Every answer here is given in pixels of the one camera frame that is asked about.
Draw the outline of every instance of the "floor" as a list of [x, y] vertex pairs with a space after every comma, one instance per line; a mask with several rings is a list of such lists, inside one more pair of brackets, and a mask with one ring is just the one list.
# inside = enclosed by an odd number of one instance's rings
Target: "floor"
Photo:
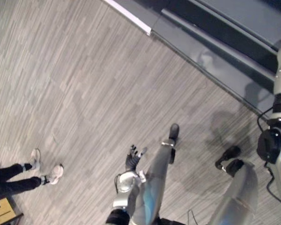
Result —
[[[255, 164], [254, 225], [281, 225], [256, 154], [257, 116], [157, 38], [100, 0], [0, 0], [0, 167], [26, 162], [65, 175], [14, 196], [22, 225], [104, 224], [131, 144], [148, 147], [146, 170], [173, 122], [180, 125], [161, 216], [208, 223], [231, 182], [215, 160], [232, 144]], [[195, 224], [190, 215], [189, 224]]]

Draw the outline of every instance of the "black pants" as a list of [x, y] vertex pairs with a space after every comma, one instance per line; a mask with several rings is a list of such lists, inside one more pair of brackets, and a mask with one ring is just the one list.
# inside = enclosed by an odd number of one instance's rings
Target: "black pants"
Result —
[[20, 164], [14, 164], [11, 167], [0, 169], [0, 199], [33, 190], [41, 185], [39, 177], [32, 177], [25, 180], [6, 182], [10, 178], [23, 172]]

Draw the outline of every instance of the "white sneaker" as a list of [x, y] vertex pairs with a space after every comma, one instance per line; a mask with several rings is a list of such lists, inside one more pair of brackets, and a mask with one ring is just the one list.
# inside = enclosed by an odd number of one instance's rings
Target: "white sneaker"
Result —
[[32, 150], [30, 164], [32, 165], [31, 170], [38, 171], [40, 169], [41, 152], [39, 149]]
[[51, 173], [46, 176], [46, 180], [50, 184], [57, 184], [59, 179], [62, 177], [63, 173], [64, 173], [63, 165], [62, 164], [56, 165], [51, 171]]

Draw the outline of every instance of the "black cable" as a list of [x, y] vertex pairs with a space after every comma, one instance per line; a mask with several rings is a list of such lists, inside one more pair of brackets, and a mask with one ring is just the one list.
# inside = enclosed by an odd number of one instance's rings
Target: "black cable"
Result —
[[196, 221], [196, 218], [195, 218], [195, 215], [193, 214], [192, 209], [190, 209], [190, 210], [187, 211], [187, 225], [189, 225], [189, 211], [192, 212], [193, 220], [195, 221], [196, 225], [198, 225], [198, 223], [197, 223], [197, 221]]
[[267, 166], [267, 162], [264, 164], [264, 167], [265, 167], [266, 169], [268, 169], [268, 171], [270, 172], [270, 174], [271, 174], [271, 176], [272, 176], [272, 179], [268, 182], [268, 184], [267, 184], [267, 186], [266, 186], [266, 189], [267, 189], [267, 191], [270, 193], [270, 195], [271, 195], [272, 197], [274, 197], [277, 201], [279, 201], [279, 202], [281, 203], [281, 199], [278, 198], [276, 195], [274, 195], [274, 193], [270, 190], [270, 186], [271, 186], [271, 184], [273, 183], [273, 181], [275, 180], [275, 177], [274, 177], [274, 175], [273, 175], [273, 172], [272, 172], [271, 168]]
[[279, 202], [281, 203], [281, 199], [278, 198], [277, 196], [275, 196], [274, 193], [270, 190], [270, 186], [271, 186], [271, 184], [273, 183], [274, 180], [275, 180], [275, 177], [272, 176], [272, 179], [271, 179], [271, 180], [269, 181], [269, 183], [267, 184], [266, 189], [267, 189], [267, 191], [270, 193], [270, 195], [271, 195], [272, 197], [274, 197], [277, 201], [279, 201]]
[[116, 188], [116, 192], [118, 193], [118, 186], [117, 186], [117, 181], [118, 181], [118, 177], [120, 176], [121, 174], [118, 174], [117, 176], [114, 177], [114, 186]]
[[261, 118], [264, 114], [266, 114], [268, 111], [270, 111], [270, 110], [272, 110], [272, 109], [273, 109], [273, 107], [269, 108], [268, 110], [266, 110], [266, 111], [264, 111], [262, 114], [260, 114], [260, 115], [258, 116], [258, 118], [257, 118], [257, 124], [258, 124], [258, 127], [259, 127], [259, 129], [261, 130], [261, 132], [263, 132], [263, 129], [262, 129], [260, 123], [259, 123], [259, 120], [260, 120], [260, 118]]

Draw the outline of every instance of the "person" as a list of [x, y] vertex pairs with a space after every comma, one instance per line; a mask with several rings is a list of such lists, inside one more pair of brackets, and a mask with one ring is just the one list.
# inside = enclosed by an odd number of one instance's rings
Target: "person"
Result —
[[57, 184], [62, 177], [64, 167], [62, 164], [56, 165], [52, 171], [45, 176], [31, 177], [29, 179], [7, 182], [12, 177], [25, 171], [39, 171], [41, 154], [39, 149], [34, 149], [31, 159], [25, 164], [14, 164], [8, 168], [0, 169], [0, 199], [33, 190], [41, 185]]

